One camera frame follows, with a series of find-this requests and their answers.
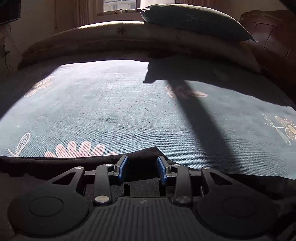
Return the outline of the black flat screen monitor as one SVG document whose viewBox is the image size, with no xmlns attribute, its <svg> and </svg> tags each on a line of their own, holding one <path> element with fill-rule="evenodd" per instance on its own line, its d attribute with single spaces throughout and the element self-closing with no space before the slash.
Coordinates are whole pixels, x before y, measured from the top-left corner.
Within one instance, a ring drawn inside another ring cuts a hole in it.
<svg viewBox="0 0 296 241">
<path fill-rule="evenodd" d="M 21 17 L 21 0 L 0 0 L 0 25 Z"/>
</svg>

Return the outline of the window with white frame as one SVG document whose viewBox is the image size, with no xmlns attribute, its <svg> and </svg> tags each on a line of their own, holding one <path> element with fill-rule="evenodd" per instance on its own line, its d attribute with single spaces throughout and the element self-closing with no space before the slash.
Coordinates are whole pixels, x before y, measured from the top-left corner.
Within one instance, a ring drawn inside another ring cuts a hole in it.
<svg viewBox="0 0 296 241">
<path fill-rule="evenodd" d="M 140 8 L 140 0 L 96 1 L 96 16 L 135 13 Z"/>
</svg>

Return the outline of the blue floral pillow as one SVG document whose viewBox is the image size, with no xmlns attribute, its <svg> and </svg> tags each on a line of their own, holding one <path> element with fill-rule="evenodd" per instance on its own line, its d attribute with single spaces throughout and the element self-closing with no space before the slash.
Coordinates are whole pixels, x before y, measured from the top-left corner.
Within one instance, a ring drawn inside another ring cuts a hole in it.
<svg viewBox="0 0 296 241">
<path fill-rule="evenodd" d="M 224 40 L 256 41 L 237 20 L 212 8 L 188 4 L 153 4 L 137 11 L 148 23 Z"/>
</svg>

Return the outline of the wooden headboard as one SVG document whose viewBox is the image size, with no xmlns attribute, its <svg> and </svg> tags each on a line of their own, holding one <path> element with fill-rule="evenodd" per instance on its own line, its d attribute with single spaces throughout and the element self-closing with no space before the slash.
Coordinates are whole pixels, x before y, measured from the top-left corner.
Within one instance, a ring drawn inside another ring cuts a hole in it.
<svg viewBox="0 0 296 241">
<path fill-rule="evenodd" d="M 295 101 L 295 14 L 253 10 L 239 22 L 256 40 L 247 44 L 262 71 Z"/>
</svg>

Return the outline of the black track pants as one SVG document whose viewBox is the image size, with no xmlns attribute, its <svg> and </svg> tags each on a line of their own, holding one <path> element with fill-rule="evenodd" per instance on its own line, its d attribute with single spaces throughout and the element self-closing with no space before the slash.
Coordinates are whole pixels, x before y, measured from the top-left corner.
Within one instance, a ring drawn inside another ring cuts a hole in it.
<svg viewBox="0 0 296 241">
<path fill-rule="evenodd" d="M 125 155 L 1 157 L 1 240 L 295 240 L 295 180 Z"/>
</svg>

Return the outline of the pink floral quilt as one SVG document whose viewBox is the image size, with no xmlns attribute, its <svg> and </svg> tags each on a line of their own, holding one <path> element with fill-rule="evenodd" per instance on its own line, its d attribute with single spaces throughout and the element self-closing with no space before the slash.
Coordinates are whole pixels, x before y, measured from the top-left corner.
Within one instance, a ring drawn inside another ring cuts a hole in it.
<svg viewBox="0 0 296 241">
<path fill-rule="evenodd" d="M 66 30 L 32 44 L 22 53 L 18 69 L 62 56 L 126 51 L 165 51 L 226 57 L 259 71 L 251 50 L 241 42 L 141 21 L 110 21 Z"/>
</svg>

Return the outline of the blue floral bed sheet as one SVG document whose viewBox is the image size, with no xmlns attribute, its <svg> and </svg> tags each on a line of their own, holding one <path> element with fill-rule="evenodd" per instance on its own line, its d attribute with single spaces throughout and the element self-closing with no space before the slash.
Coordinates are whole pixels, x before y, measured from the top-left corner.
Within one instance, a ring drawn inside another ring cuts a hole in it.
<svg viewBox="0 0 296 241">
<path fill-rule="evenodd" d="M 157 147 L 221 172 L 295 178 L 295 105 L 226 59 L 53 59 L 1 79 L 1 155 L 76 158 Z"/>
</svg>

